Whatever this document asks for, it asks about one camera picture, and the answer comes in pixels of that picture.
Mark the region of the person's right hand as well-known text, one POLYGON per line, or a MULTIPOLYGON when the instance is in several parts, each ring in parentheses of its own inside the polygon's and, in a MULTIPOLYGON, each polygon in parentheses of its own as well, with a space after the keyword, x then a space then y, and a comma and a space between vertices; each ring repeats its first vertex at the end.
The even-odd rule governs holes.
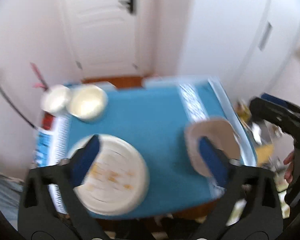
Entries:
POLYGON ((285 171, 284 179, 288 184, 291 184, 293 180, 294 151, 290 152, 290 154, 287 155, 287 157, 283 161, 283 164, 288 166, 285 171))

